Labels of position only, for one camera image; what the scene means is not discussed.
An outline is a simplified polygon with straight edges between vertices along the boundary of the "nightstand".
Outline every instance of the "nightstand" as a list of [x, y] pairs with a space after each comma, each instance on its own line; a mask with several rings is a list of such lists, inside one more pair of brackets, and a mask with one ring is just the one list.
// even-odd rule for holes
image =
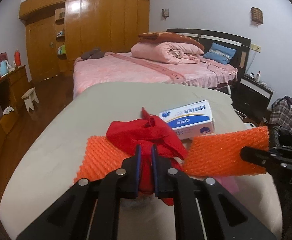
[[244, 75], [232, 94], [233, 107], [259, 123], [265, 115], [273, 91]]

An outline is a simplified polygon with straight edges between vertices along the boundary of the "silver bolt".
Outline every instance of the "silver bolt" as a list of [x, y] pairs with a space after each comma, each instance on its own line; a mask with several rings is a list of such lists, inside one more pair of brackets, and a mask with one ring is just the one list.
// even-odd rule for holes
[[175, 168], [169, 168], [167, 171], [170, 175], [175, 175], [177, 174], [178, 170]]
[[88, 179], [80, 179], [79, 181], [78, 181], [78, 185], [80, 185], [80, 186], [86, 186], [87, 184], [88, 184]]
[[216, 183], [215, 179], [214, 178], [206, 178], [205, 182], [208, 184], [208, 185], [214, 185]]
[[126, 174], [126, 170], [120, 168], [120, 169], [118, 169], [118, 170], [116, 171], [116, 174], [117, 174], [117, 175], [124, 175], [124, 174]]

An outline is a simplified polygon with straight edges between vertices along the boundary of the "blue pillow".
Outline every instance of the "blue pillow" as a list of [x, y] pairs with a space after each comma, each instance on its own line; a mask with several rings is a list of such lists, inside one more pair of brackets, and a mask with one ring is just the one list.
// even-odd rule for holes
[[204, 58], [212, 59], [224, 65], [228, 64], [235, 55], [236, 50], [213, 43], [210, 50], [204, 54]]

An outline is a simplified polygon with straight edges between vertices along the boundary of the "alcohol pad box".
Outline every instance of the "alcohol pad box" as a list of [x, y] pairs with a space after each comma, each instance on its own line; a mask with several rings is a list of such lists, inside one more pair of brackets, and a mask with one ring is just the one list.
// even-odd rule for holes
[[211, 108], [207, 100], [160, 112], [159, 117], [176, 132], [181, 140], [215, 131]]

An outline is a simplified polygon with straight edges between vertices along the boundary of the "blue kettle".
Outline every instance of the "blue kettle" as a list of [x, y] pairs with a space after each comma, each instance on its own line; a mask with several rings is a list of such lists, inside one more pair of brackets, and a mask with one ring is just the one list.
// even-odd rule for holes
[[3, 60], [1, 63], [0, 63], [0, 76], [4, 76], [8, 73], [8, 61], [7, 60]]

